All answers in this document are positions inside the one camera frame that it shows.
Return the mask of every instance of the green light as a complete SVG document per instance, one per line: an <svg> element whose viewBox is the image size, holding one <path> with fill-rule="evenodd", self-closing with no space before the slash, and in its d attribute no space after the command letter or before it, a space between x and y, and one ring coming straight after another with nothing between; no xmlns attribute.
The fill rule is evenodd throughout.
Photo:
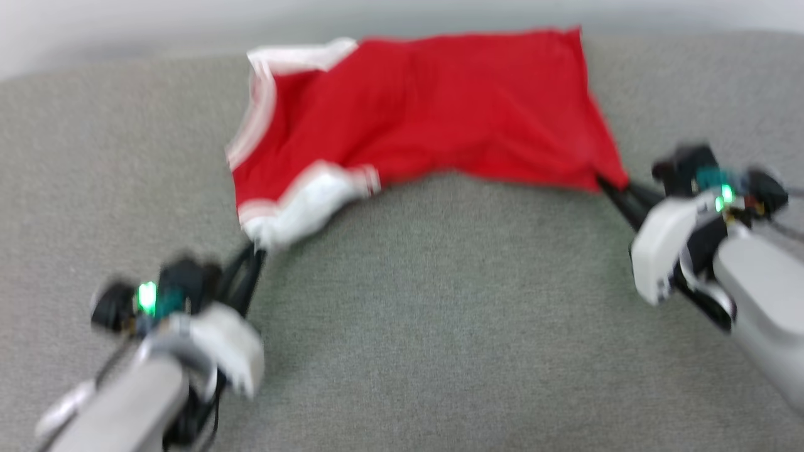
<svg viewBox="0 0 804 452"><path fill-rule="evenodd" d="M140 310L150 316L156 313L156 283L144 282L137 288L137 304Z"/></svg>
<svg viewBox="0 0 804 452"><path fill-rule="evenodd" d="M726 204L734 202L734 190L730 186L724 184L720 186L720 189L723 192L723 201Z"/></svg>

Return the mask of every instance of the red and white t-shirt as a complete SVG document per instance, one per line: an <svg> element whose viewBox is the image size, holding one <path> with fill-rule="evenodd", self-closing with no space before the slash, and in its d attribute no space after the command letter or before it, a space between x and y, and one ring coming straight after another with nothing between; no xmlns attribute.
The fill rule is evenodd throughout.
<svg viewBox="0 0 804 452"><path fill-rule="evenodd" d="M598 175L628 183L580 30L337 39L248 58L252 101L227 156L240 222L262 248L434 171L588 191Z"/></svg>

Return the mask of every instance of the white wall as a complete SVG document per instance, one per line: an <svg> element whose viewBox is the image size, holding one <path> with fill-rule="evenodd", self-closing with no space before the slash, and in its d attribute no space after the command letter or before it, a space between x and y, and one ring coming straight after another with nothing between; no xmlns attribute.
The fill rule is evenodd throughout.
<svg viewBox="0 0 804 452"><path fill-rule="evenodd" d="M86 61L340 35L576 23L587 33L804 31L804 0L0 0L0 79Z"/></svg>

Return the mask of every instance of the gray fabric tablecloth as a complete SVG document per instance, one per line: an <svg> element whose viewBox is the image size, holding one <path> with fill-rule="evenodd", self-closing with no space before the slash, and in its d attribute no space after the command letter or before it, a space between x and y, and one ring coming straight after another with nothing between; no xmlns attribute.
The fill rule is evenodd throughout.
<svg viewBox="0 0 804 452"><path fill-rule="evenodd" d="M804 185L803 37L586 52L636 179L706 138L724 165ZM111 351L88 324L108 275L242 241L223 148L247 79L232 56L0 84L0 450L30 447ZM458 175L351 205L266 265L265 385L225 397L214 450L804 450L804 421L728 337L681 297L637 296L632 237L602 196Z"/></svg>

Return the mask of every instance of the red fabric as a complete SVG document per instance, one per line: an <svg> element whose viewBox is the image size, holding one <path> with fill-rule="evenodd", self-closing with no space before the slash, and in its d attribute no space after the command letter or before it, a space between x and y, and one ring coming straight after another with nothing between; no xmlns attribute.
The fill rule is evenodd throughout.
<svg viewBox="0 0 804 452"><path fill-rule="evenodd" d="M277 200L316 160L382 186L448 169L596 191L628 183L587 87L580 31L372 39L328 72L274 76L273 121L233 171L238 205Z"/></svg>

